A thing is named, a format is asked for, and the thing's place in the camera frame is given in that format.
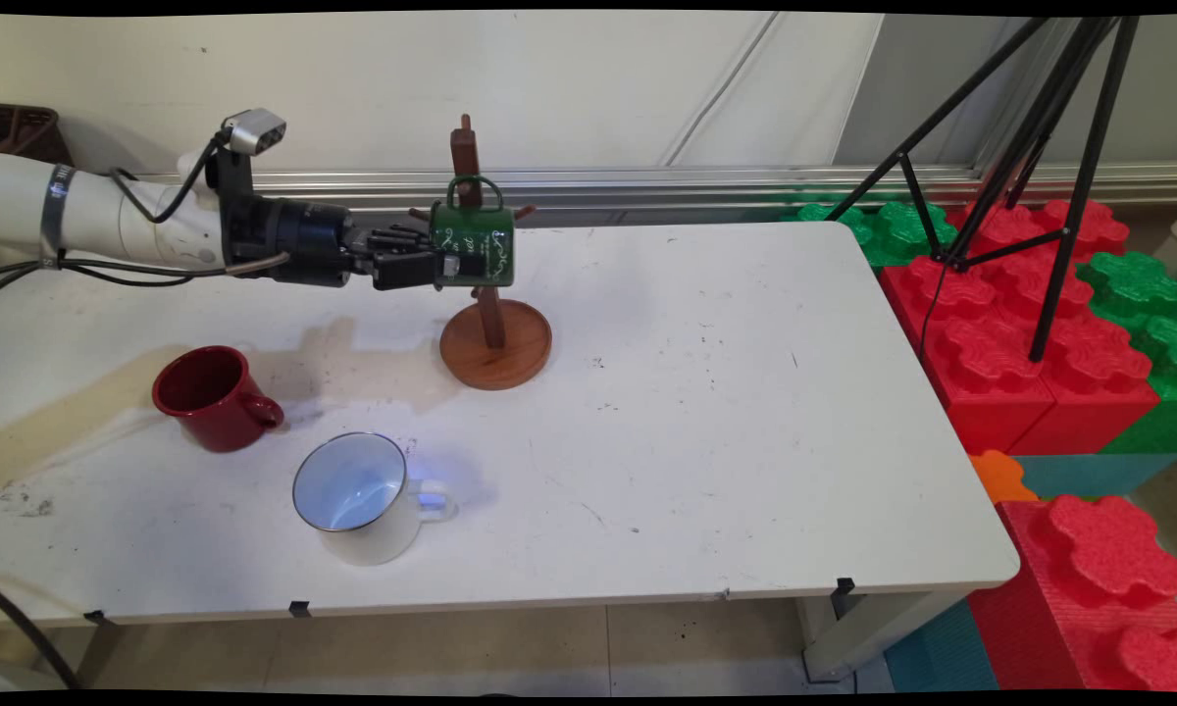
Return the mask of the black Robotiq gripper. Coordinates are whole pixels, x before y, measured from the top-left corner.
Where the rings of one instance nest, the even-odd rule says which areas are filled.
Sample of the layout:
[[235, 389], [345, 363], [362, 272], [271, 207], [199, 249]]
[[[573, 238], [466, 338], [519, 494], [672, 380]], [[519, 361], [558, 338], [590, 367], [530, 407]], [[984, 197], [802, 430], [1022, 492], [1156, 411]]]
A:
[[286, 257], [240, 277], [343, 287], [355, 274], [372, 277], [377, 291], [392, 291], [440, 289], [458, 274], [458, 257], [435, 251], [423, 229], [357, 227], [346, 207], [258, 195], [251, 158], [226, 148], [218, 149], [218, 206], [230, 267]]

